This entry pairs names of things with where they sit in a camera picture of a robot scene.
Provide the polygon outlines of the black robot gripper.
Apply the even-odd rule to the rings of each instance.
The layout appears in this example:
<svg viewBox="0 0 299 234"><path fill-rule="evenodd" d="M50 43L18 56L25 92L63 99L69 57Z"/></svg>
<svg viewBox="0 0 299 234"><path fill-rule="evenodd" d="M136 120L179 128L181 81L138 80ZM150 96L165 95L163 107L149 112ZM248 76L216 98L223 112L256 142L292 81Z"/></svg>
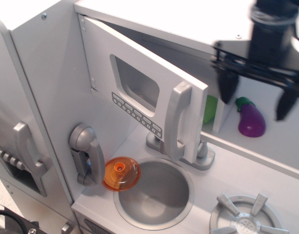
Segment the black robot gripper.
<svg viewBox="0 0 299 234"><path fill-rule="evenodd" d="M216 41L213 67L220 98L228 104L243 76L283 89L276 120L284 120L299 98L299 52L291 40L297 36L296 14L252 14L250 40Z"/></svg>

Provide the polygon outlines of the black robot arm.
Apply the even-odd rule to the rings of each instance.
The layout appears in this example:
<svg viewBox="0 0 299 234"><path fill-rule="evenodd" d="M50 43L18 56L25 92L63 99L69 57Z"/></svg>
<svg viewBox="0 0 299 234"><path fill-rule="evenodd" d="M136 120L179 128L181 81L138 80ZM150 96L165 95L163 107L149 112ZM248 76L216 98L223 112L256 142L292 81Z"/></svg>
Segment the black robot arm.
<svg viewBox="0 0 299 234"><path fill-rule="evenodd" d="M212 62L218 75L220 98L229 103L239 77L274 85L283 90L276 119L285 119L299 98L299 0L258 0L251 7L249 41L217 41Z"/></svg>

